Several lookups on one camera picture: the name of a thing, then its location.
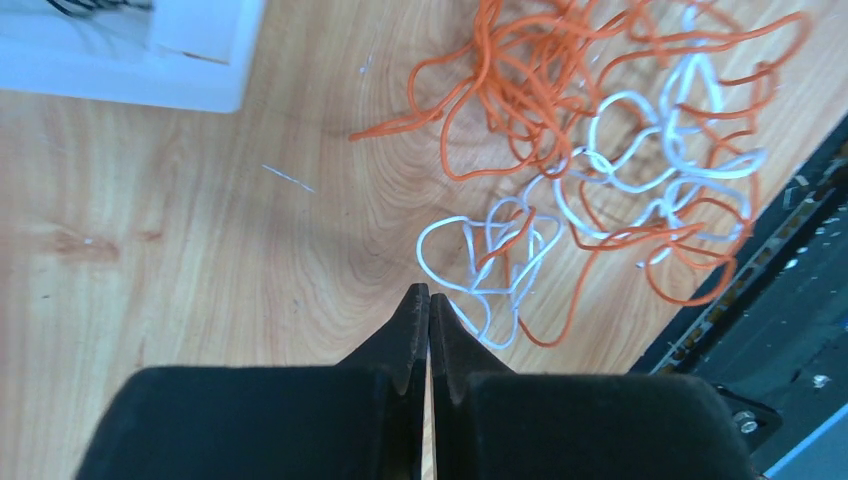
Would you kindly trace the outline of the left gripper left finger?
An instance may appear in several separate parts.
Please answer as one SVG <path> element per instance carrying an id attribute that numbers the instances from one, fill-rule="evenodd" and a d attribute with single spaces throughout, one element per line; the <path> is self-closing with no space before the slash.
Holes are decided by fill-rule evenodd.
<path id="1" fill-rule="evenodd" d="M 430 294 L 333 365 L 159 366 L 101 417 L 80 479 L 417 479 Z"/>

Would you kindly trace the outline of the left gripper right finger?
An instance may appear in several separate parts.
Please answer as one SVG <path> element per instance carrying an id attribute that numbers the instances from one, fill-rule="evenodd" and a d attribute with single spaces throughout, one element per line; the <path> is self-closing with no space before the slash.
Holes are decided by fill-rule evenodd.
<path id="1" fill-rule="evenodd" d="M 752 479 L 716 389 L 685 375 L 519 374 L 432 297 L 440 479 Z"/>

